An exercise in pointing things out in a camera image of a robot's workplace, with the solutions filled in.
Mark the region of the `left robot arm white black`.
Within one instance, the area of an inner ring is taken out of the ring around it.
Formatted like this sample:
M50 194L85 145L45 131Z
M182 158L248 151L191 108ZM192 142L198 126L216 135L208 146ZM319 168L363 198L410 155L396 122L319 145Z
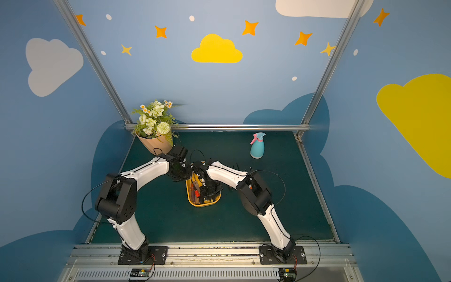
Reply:
M102 183L95 209L105 217L122 240L121 255L127 262L144 263L149 254L149 243L136 217L137 193L154 179L169 175L174 182L191 176L186 163L188 150L180 145L169 153L161 153L150 162L135 169L108 174Z

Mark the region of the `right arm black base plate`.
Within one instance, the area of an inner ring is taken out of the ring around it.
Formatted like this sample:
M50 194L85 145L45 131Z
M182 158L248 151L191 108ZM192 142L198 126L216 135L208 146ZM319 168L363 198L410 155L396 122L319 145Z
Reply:
M290 255L283 255L281 251L268 244L262 244L258 249L260 263L263 265L307 264L307 257L303 246L295 246Z

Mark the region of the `yellow plastic storage box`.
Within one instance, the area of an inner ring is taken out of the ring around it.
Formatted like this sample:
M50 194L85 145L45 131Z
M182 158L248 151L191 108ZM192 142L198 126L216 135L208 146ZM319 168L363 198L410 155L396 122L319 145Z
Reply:
M189 203L196 208L203 208L217 203L222 196L221 185L207 187L203 179L194 172L186 180L186 190Z

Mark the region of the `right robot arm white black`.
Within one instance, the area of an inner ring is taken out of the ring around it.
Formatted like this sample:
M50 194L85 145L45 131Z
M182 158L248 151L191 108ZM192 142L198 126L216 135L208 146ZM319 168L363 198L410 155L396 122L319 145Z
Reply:
M237 190L244 208L262 222L275 252L284 259L292 256L295 240L280 221L268 185L256 171L235 170L219 161L197 161L192 168L208 188L224 183Z

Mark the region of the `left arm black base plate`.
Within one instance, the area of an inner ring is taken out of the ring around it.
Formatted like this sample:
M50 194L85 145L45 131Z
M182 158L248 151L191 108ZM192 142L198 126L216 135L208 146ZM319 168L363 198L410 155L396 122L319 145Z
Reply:
M122 246L118 265L164 265L167 258L167 246L143 246L132 250Z

